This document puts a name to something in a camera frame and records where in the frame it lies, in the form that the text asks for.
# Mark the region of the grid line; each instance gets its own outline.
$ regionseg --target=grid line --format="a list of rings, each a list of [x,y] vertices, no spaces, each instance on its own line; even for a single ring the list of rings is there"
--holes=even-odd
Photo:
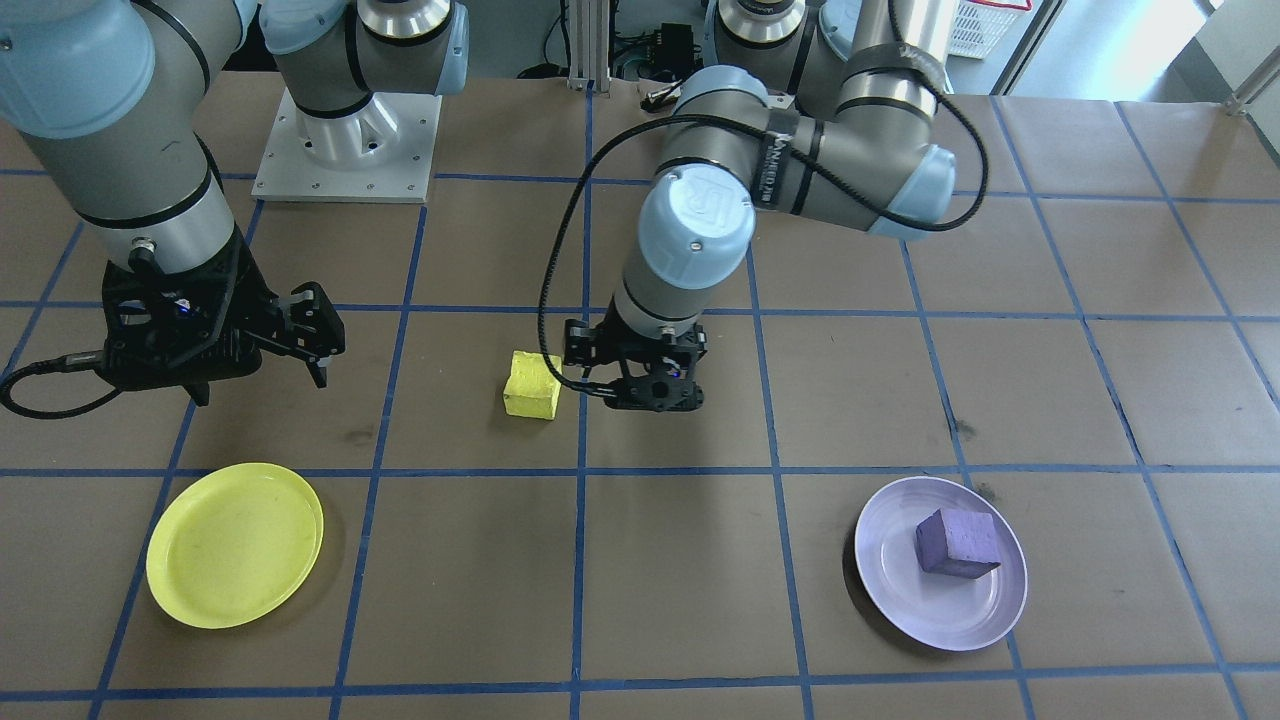
[[[1034,464],[1005,462],[965,465],[970,473],[1096,473],[1138,474],[1140,465]],[[1188,475],[1280,475],[1280,465],[1146,465],[1153,474]],[[216,468],[178,468],[175,478],[201,478]],[[370,468],[298,468],[298,473],[316,478],[349,478],[369,474]],[[774,469],[764,465],[699,465],[699,466],[591,466],[588,475],[686,477],[686,475],[771,475]],[[960,465],[781,465],[783,475],[892,475],[892,474],[956,474]],[[155,478],[164,468],[0,468],[0,478]],[[576,468],[384,468],[383,478],[572,478]]]
[[[1134,132],[1133,124],[1129,122],[1129,115],[1125,114],[1124,108],[1119,102],[1116,104],[1116,113],[1119,113],[1120,122],[1124,123],[1125,131],[1129,133],[1129,138],[1138,149],[1138,154],[1142,155],[1142,161],[1146,163],[1147,170],[1156,181],[1156,187],[1160,188],[1160,193],[1164,196],[1162,199],[1167,204],[1169,211],[1174,215],[1174,220],[1178,223],[1178,229],[1183,233],[1183,240],[1187,242],[1187,247],[1196,258],[1196,264],[1199,265],[1201,272],[1204,273],[1204,279],[1208,281],[1208,286],[1213,291],[1213,296],[1222,307],[1222,313],[1225,313],[1230,320],[1231,328],[1235,331],[1235,337],[1240,341],[1240,346],[1244,347],[1244,354],[1249,357],[1249,363],[1253,365],[1253,372],[1257,373],[1258,379],[1262,380],[1262,387],[1266,388],[1267,396],[1271,397],[1271,404],[1275,405],[1277,411],[1280,411],[1280,396],[1276,396],[1276,388],[1271,384],[1267,374],[1262,370],[1262,365],[1258,363],[1258,356],[1253,351],[1253,346],[1249,345],[1248,338],[1244,337],[1244,331],[1235,320],[1231,305],[1226,301],[1226,296],[1222,295],[1222,288],[1219,286],[1217,279],[1213,278],[1213,273],[1210,272],[1208,263],[1204,261],[1204,255],[1201,254],[1199,246],[1196,245],[1196,238],[1192,237],[1190,229],[1188,229],[1185,220],[1183,220],[1183,214],[1178,210],[1178,205],[1169,196],[1169,188],[1165,187],[1165,181],[1162,181],[1160,174],[1156,172],[1156,165],[1151,161],[1147,149],[1143,147],[1142,141],[1138,140],[1138,133]]]
[[[582,167],[591,163],[595,124],[595,82],[586,83],[586,137],[582,141]],[[579,319],[590,322],[591,305],[591,183],[582,188],[582,274],[581,307]],[[568,717],[579,720],[582,714],[582,611],[586,585],[586,443],[588,413],[590,402],[586,395],[577,396],[577,466],[573,469],[573,615],[570,635],[570,688]]]
[[[929,365],[933,369],[933,379],[938,387],[938,397],[942,402],[942,413],[947,420],[947,434],[951,436],[951,450],[959,462],[959,474],[964,480],[964,487],[973,491],[973,478],[969,474],[969,462],[965,459],[964,443],[960,441],[960,427],[956,421],[955,409],[951,406],[951,392],[947,389],[946,375],[942,373],[942,361],[938,359],[938,348],[933,342],[933,331],[929,329],[929,320],[924,314],[924,296],[920,293],[920,283],[915,277],[915,266],[911,264],[911,251],[905,240],[899,241],[902,255],[902,265],[906,269],[906,279],[911,287],[911,300],[919,314],[920,332],[924,336],[924,347],[929,354]],[[1036,705],[1032,702],[1030,687],[1027,684],[1027,675],[1023,673],[1021,653],[1018,652],[1018,638],[1012,629],[1005,635],[1005,647],[1009,650],[1009,661],[1014,667],[1014,679],[1018,680],[1018,696],[1023,702],[1023,714],[1027,720],[1036,720]]]
[[[1021,156],[1018,152],[1018,147],[1014,143],[1012,135],[1009,132],[1009,126],[1005,120],[1004,113],[1000,109],[1000,104],[995,97],[991,99],[991,106],[996,115],[996,123],[1000,127],[1001,133],[1005,137],[1005,142],[1009,145],[1009,151],[1012,156],[1014,165],[1018,168],[1018,174],[1023,181],[1023,184],[1028,191],[1032,191],[1030,177],[1027,174],[1027,168],[1023,164]],[[1155,174],[1155,168],[1151,168],[1152,174]],[[1057,242],[1053,238],[1053,232],[1050,229],[1048,220],[1044,217],[1044,210],[1041,206],[1039,199],[1032,193],[1032,208],[1036,211],[1036,218],[1039,222],[1041,229],[1044,233],[1044,240],[1048,243],[1050,251],[1053,254],[1053,260],[1057,263],[1059,272],[1062,277],[1062,283],[1066,287],[1068,295],[1071,299],[1071,305],[1075,307],[1076,313],[1080,313],[1080,327],[1084,331],[1084,338],[1089,345],[1089,352],[1093,354],[1093,360],[1097,364],[1098,373],[1102,377],[1102,382],[1107,388],[1107,393],[1111,396],[1111,402],[1115,406],[1116,416],[1120,419],[1120,424],[1124,428],[1125,439],[1129,443],[1129,450],[1133,454],[1134,462],[1138,465],[1138,470],[1142,474],[1143,486],[1147,488],[1147,496],[1151,500],[1152,509],[1156,512],[1156,519],[1160,523],[1162,534],[1165,536],[1165,542],[1172,555],[1174,565],[1178,568],[1178,573],[1181,577],[1183,585],[1187,591],[1187,596],[1196,610],[1196,616],[1199,620],[1201,629],[1204,634],[1204,639],[1208,643],[1210,652],[1213,656],[1213,662],[1216,664],[1219,673],[1222,675],[1222,682],[1226,685],[1228,696],[1231,698],[1231,703],[1235,707],[1235,712],[1240,720],[1248,720],[1248,712],[1244,708],[1244,703],[1240,698],[1240,693],[1235,687],[1235,680],[1231,678],[1231,671],[1226,665],[1226,660],[1222,656],[1222,648],[1219,646],[1217,635],[1213,632],[1213,626],[1208,620],[1208,615],[1204,612],[1204,605],[1201,601],[1199,592],[1196,589],[1196,584],[1192,580],[1190,573],[1187,569],[1187,562],[1183,559],[1181,551],[1178,548],[1178,539],[1174,537],[1171,525],[1169,524],[1169,518],[1165,515],[1164,503],[1160,500],[1160,493],[1156,491],[1156,484],[1151,479],[1151,469],[1147,465],[1146,459],[1142,455],[1142,448],[1138,447],[1137,437],[1133,432],[1133,425],[1129,421],[1129,416],[1124,410],[1124,404],[1120,401],[1120,395],[1116,389],[1116,384],[1111,377],[1111,372],[1107,369],[1106,359],[1102,356],[1102,351],[1098,347],[1097,340],[1093,336],[1093,329],[1089,327],[1088,319],[1084,316],[1080,305],[1080,297],[1075,291],[1075,286],[1071,283],[1070,273],[1066,269],[1066,264],[1062,260],[1062,255],[1059,251]]]
[[[768,351],[764,343],[764,322],[760,318],[760,292],[755,275],[755,252],[746,249],[746,279],[751,292],[751,320],[755,328],[756,364],[760,372],[760,393],[764,404],[764,428],[769,438],[769,474],[773,479],[773,503],[778,514],[778,539],[782,543],[782,571],[787,584],[787,607],[791,612],[791,634],[795,639],[796,671],[800,679],[800,703],[805,720],[814,720],[813,689],[809,685],[809,652],[804,642],[804,619],[800,615],[800,594],[796,589],[795,562],[791,555],[791,524],[787,519],[786,488],[782,484],[782,460],[778,451],[778,432],[773,415],[773,388],[769,382]]]
[[[422,258],[422,236],[426,231],[426,206],[419,209],[417,228],[413,234],[413,252],[410,258],[408,273],[404,279],[404,301],[401,309],[399,325],[396,329],[396,348],[392,351],[392,364],[387,373],[387,395],[383,398],[383,415],[378,427],[378,441],[374,446],[374,462],[369,474],[369,493],[365,500],[365,516],[360,529],[360,550],[356,553],[356,568],[351,582],[351,600],[347,603],[347,620],[342,632],[342,646],[338,651],[338,669],[334,674],[334,688],[342,689],[347,683],[347,670],[351,664],[351,647],[356,635],[356,619],[360,612],[360,597],[365,583],[365,568],[369,562],[369,544],[374,534],[374,512],[378,506],[378,489],[381,480],[383,457],[387,451],[387,436],[390,430],[392,410],[396,404],[396,383],[399,379],[401,360],[404,356],[404,336],[408,332],[408,305],[413,299],[413,284],[417,281],[419,261]],[[342,712],[342,694],[334,694],[329,703],[329,719],[338,720]]]
[[[93,300],[0,300],[0,307],[6,309],[77,309],[99,310],[102,304]],[[538,307],[532,305],[404,305],[389,302],[335,302],[334,309],[342,313],[454,313],[454,314],[494,314],[494,315],[534,315]],[[552,315],[572,315],[581,313],[580,305],[553,305],[547,307]],[[589,306],[588,311],[603,314],[604,306]],[[744,316],[755,314],[750,307],[708,307],[704,315]],[[919,310],[879,310],[879,309],[808,309],[808,307],[762,307],[759,314],[771,316],[799,316],[799,318],[920,318]],[[1105,322],[1143,322],[1143,323],[1251,323],[1251,324],[1277,324],[1280,315],[1160,315],[1138,313],[1036,313],[1019,310],[928,310],[923,313],[928,319],[986,319],[986,320],[1087,320]]]
[[[35,305],[31,316],[27,319],[27,325],[22,331],[22,336],[18,338],[18,345],[14,346],[13,352],[9,354],[9,361],[4,366],[4,377],[9,377],[9,373],[18,366],[18,360],[22,357],[23,350],[27,348],[27,342],[31,340],[31,333],[36,332],[36,323],[40,322],[40,315],[49,302],[49,296],[54,292],[54,286],[58,284],[58,278],[61,277],[63,269],[67,268],[67,261],[70,260],[72,252],[76,251],[76,243],[79,242],[81,233],[84,232],[84,223],[76,223],[76,229],[72,231],[72,237],[67,241],[67,247],[63,249],[61,256],[58,259],[58,264],[54,265],[54,272],[49,275],[49,282],[45,283],[45,290],[40,293],[40,300]]]
[[[1277,673],[1280,662],[1248,662],[1229,665],[1233,673]],[[1212,662],[1169,665],[1100,665],[1028,667],[1023,670],[1032,680],[1065,678],[1151,678],[1217,675]],[[823,687],[964,683],[1014,680],[1014,670],[950,670],[924,673],[864,673],[810,675],[808,683]],[[262,685],[262,687],[182,687],[182,688],[115,688],[106,691],[0,691],[0,702],[70,702],[120,700],[241,700],[241,698],[308,698],[308,697],[371,697],[371,696],[467,696],[467,694],[539,694],[567,693],[573,687],[581,692],[626,692],[657,689],[723,689],[760,687],[800,687],[799,675],[765,675],[749,678],[604,678],[572,682],[516,682],[516,683],[402,683],[344,685]]]

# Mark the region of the black band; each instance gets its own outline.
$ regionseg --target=black band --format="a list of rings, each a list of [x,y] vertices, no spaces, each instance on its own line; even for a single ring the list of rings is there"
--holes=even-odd
[[[721,29],[724,31],[724,36],[728,37],[735,45],[741,45],[749,50],[769,50],[772,47],[782,47],[787,42],[791,42],[791,38],[795,37],[795,33],[792,32],[782,40],[774,40],[773,42],[751,42],[750,40],[733,35],[733,32],[728,29],[728,26],[724,24],[724,18],[719,17],[719,13],[716,13],[716,22],[719,23]]]
[[[440,37],[444,31],[449,29],[449,26],[453,24],[453,3],[449,3],[449,12],[444,14],[444,19],[440,20],[440,24],[433,27],[422,35],[415,35],[413,37],[387,37],[385,35],[378,35],[370,29],[369,26],[365,26],[364,23],[361,24],[365,27],[365,32],[367,32],[369,36],[378,42],[385,42],[387,45],[394,45],[397,47],[412,47],[415,45],[430,42],[436,37]]]
[[[899,110],[906,110],[913,115],[918,115],[924,122],[929,122],[929,114],[924,110],[911,105],[910,102],[904,102],[892,97],[854,97],[852,100],[845,100],[840,104],[840,108],[836,108],[836,117],[840,117],[840,114],[845,110],[859,105],[884,105],[888,108],[897,108]]]
[[[627,291],[627,297],[631,299],[631,302],[641,313],[644,313],[645,315],[649,315],[650,318],[653,318],[655,320],[662,320],[663,323],[680,323],[680,322],[687,320],[689,318],[696,318],[698,316],[698,313],[694,313],[692,315],[686,315],[684,318],[668,318],[666,315],[659,315],[659,314],[654,313],[653,310],[645,307],[639,300],[636,300],[636,296],[631,292],[631,288],[627,287],[626,278],[622,278],[622,290]]]
[[[356,15],[356,6],[347,5],[347,14],[342,18],[347,24],[347,68],[351,69],[351,81],[356,83],[356,87],[369,92],[369,83],[365,82],[365,72],[360,69],[360,50],[356,47],[356,26],[362,26],[360,18]]]
[[[809,136],[809,156],[818,159],[818,151],[822,150],[822,136],[827,132],[827,124],[822,120],[814,120],[813,135]],[[800,176],[800,188],[796,190],[796,201],[791,206],[791,214],[799,215],[804,211],[804,201],[809,197],[809,183],[813,182],[813,168],[809,165],[804,167],[804,174]]]
[[[212,170],[205,170],[205,179],[200,182],[200,186],[196,187],[195,192],[192,192],[191,195],[188,195],[180,202],[178,202],[172,208],[160,210],[159,213],[151,213],[150,215],[143,215],[141,218],[129,218],[127,220],[109,220],[106,218],[95,218],[93,215],[86,215],[84,213],[79,211],[77,211],[76,214],[83,218],[86,223],[95,224],[100,228],[108,228],[115,231],[159,225],[160,223],[165,220],[172,220],[178,215],[186,213],[187,210],[195,208],[196,202],[200,202],[200,199],[204,197],[206,192],[209,192],[209,186],[212,184],[212,182],[214,182]]]
[[[943,87],[947,83],[946,67],[933,55],[906,42],[886,42],[854,53],[845,63],[845,81],[856,74],[877,70],[915,72],[934,87]]]
[[[781,15],[795,5],[795,0],[781,1],[781,3],[762,3],[760,0],[737,0],[737,4],[742,6],[744,10],[755,13],[756,15]]]
[[[809,61],[809,46],[813,45],[814,31],[818,29],[818,12],[809,10],[804,20],[804,33],[800,36],[800,50],[796,53],[796,61],[791,65],[791,79],[787,81],[787,95],[795,95],[800,90],[800,76]]]
[[[724,167],[724,163],[721,163],[718,160],[712,160],[710,158],[699,158],[694,155],[681,155],[680,158],[672,158],[671,160],[667,160],[666,163],[658,165],[658,169],[653,172],[653,176],[654,177],[662,176],[663,173],[677,165],[692,165],[692,164],[712,165],[737,178],[737,173]]]
[[[200,47],[200,42],[196,37],[187,31],[186,26],[173,17],[169,10],[165,10],[160,5],[156,5],[152,0],[133,0],[134,5],[146,9],[152,15],[164,20],[164,23],[173,28],[178,33],[188,47],[191,47],[191,54],[196,56],[196,61],[200,63],[200,72],[205,76],[205,92],[209,92],[209,85],[212,82],[214,76],[209,72],[209,59],[205,58],[205,50]]]
[[[755,177],[751,178],[751,201],[756,206],[774,210],[782,195],[782,182],[786,178],[787,160],[791,158],[791,141],[800,127],[800,114],[785,110],[769,111],[769,122],[760,138],[760,155],[755,163]]]
[[[369,101],[372,100],[372,99],[374,99],[374,94],[366,91],[365,96],[361,97],[360,100],[356,100],[355,102],[352,102],[351,105],[347,105],[346,108],[338,108],[337,110],[314,110],[311,108],[305,108],[302,105],[297,105],[296,102],[294,102],[294,105],[297,105],[298,110],[302,110],[303,113],[311,115],[312,118],[320,118],[320,119],[324,119],[324,120],[334,120],[334,119],[338,119],[338,118],[346,118],[347,115],[349,115],[352,113],[358,113],[358,111],[364,110],[365,105],[369,105]]]

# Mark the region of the purple block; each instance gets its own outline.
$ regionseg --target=purple block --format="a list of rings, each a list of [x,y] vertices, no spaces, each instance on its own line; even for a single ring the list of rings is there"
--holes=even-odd
[[[925,573],[980,578],[1000,568],[996,520],[943,507],[915,527],[915,555]]]

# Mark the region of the yellow block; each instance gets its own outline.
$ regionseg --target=yellow block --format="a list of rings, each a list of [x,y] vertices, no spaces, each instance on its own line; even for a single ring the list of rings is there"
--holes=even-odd
[[[563,365],[558,356],[552,355],[552,363],[559,370]],[[556,406],[559,404],[559,382],[547,369],[547,363],[538,352],[511,355],[511,377],[502,391],[502,402],[508,415],[520,418],[556,419]]]

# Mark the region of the cable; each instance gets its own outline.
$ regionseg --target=cable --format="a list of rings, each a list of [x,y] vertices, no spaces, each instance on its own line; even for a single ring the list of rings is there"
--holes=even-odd
[[[669,92],[673,92],[677,87],[680,87],[681,83],[684,83],[684,81],[680,81],[678,83],[673,85],[669,88]],[[616,397],[613,388],[611,388],[607,384],[579,382],[566,378],[556,368],[556,364],[552,363],[550,351],[547,348],[547,301],[548,297],[550,296],[552,279],[556,275],[556,265],[559,263],[561,249],[564,246],[564,236],[568,233],[568,225],[573,220],[573,213],[577,210],[577,201],[581,199],[582,192],[586,190],[586,184],[590,182],[591,174],[595,172],[595,168],[604,160],[604,158],[611,151],[613,151],[613,149],[631,140],[632,137],[646,133],[649,131],[667,126],[690,124],[690,123],[698,123],[698,124],[735,131],[760,141],[768,138],[768,133],[762,131],[760,128],[749,126],[739,120],[721,118],[718,115],[690,114],[690,115],[671,115],[667,118],[658,118],[654,120],[640,123],[639,126],[635,126],[632,128],[625,129],[618,135],[616,135],[612,140],[605,142],[591,156],[591,160],[588,161],[586,167],[582,169],[582,174],[579,176],[577,182],[573,184],[573,192],[570,195],[568,205],[564,208],[564,217],[561,218],[559,229],[556,231],[556,242],[554,245],[552,245],[550,256],[547,259],[547,273],[543,275],[543,286],[538,293],[538,348],[539,351],[541,351],[543,361],[547,364],[547,369],[550,372],[552,377],[554,377],[556,380],[559,382],[562,386],[572,391],[590,395],[594,397]],[[977,208],[982,201],[982,195],[979,195],[978,200],[974,201],[973,208],[970,208],[969,211],[966,211],[960,218],[956,218],[955,220],[948,220],[946,223],[920,222],[914,218],[900,215],[897,213],[891,211],[887,208],[877,205],[865,195],[858,192],[858,190],[855,190],[852,186],[845,182],[845,179],[838,177],[829,168],[827,168],[826,165],[819,163],[815,158],[804,152],[799,147],[788,146],[788,150],[792,158],[803,163],[806,168],[812,169],[814,173],[817,173],[819,177],[822,177],[831,184],[836,186],[837,190],[844,192],[846,196],[852,199],[863,208],[870,210],[872,213],[879,217],[887,218],[888,220],[892,220],[895,223],[899,223],[909,228],[920,229],[925,232],[943,232],[948,229],[955,229],[961,224],[964,224],[970,217],[973,217],[973,213],[977,213]],[[983,158],[986,158],[986,152],[983,152]],[[983,164],[983,182],[982,182],[983,190],[979,192],[986,192],[986,178],[987,178],[986,164]]]
[[[32,375],[78,373],[93,369],[101,364],[101,352],[77,352],[73,355],[63,355],[61,357],[54,360],[41,360],[38,363],[32,363],[26,368],[14,370],[8,378],[0,380],[0,405],[17,415],[22,415],[23,418],[29,418],[32,420],[64,420],[67,418],[74,418],[92,410],[97,410],[99,407],[115,400],[120,395],[119,388],[111,388],[111,392],[104,395],[102,397],[99,397],[86,405],[81,405],[79,407],[72,407],[70,410],[32,410],[31,407],[19,405],[18,401],[13,398],[13,388],[24,378],[29,378]]]
[[[573,56],[570,54],[570,50],[568,50],[568,3],[566,0],[561,0],[561,19],[559,19],[559,22],[561,22],[561,37],[564,38],[564,67],[572,68],[573,67]]]
[[[564,5],[564,3],[562,0],[561,1],[561,14],[557,15],[554,20],[552,20],[552,24],[547,26],[547,35],[543,36],[543,61],[547,63],[548,65],[552,64],[552,61],[550,61],[550,58],[547,56],[547,42],[552,38],[552,32],[556,31],[556,26],[558,23],[563,23],[564,22],[564,17],[566,17],[567,12],[568,12],[568,8]],[[566,49],[568,47],[568,40],[567,38],[564,41],[564,47]]]
[[[905,42],[902,40],[902,26],[899,24],[899,20],[897,20],[897,4],[895,3],[895,0],[886,0],[886,3],[888,4],[888,24],[890,24],[890,29],[893,32],[893,41],[895,42]],[[955,119],[960,123],[960,126],[965,129],[965,132],[969,133],[969,137],[973,138],[973,143],[978,149],[978,164],[979,164],[979,168],[980,168],[980,172],[982,172],[980,177],[978,178],[978,193],[974,196],[973,204],[969,205],[969,209],[965,210],[964,213],[961,213],[959,218],[956,218],[956,219],[954,219],[954,220],[951,220],[948,223],[942,223],[942,225],[950,225],[950,227],[941,227],[940,225],[941,229],[945,229],[945,231],[946,229],[954,229],[954,228],[957,228],[957,227],[965,224],[966,222],[969,222],[970,218],[973,218],[974,215],[977,215],[978,214],[978,209],[982,208],[983,200],[987,199],[987,181],[989,178],[989,172],[991,172],[991,159],[987,156],[987,146],[986,146],[986,143],[982,142],[982,136],[978,133],[978,128],[975,128],[973,126],[973,123],[969,122],[969,118],[966,118],[965,114],[963,111],[960,111],[960,108],[957,108],[956,104],[952,102],[951,99],[947,97],[945,92],[942,92],[941,90],[938,90],[933,85],[933,82],[924,76],[924,73],[919,73],[918,72],[918,73],[915,73],[915,76],[916,76],[915,77],[916,82],[919,82],[920,85],[923,85],[924,88],[929,91],[929,95],[932,95],[933,99],[938,101],[938,105],[942,105],[943,108],[946,108],[947,111],[951,113],[955,117]],[[893,220],[893,222],[899,222],[899,220],[895,220],[893,218],[890,218],[890,219]]]

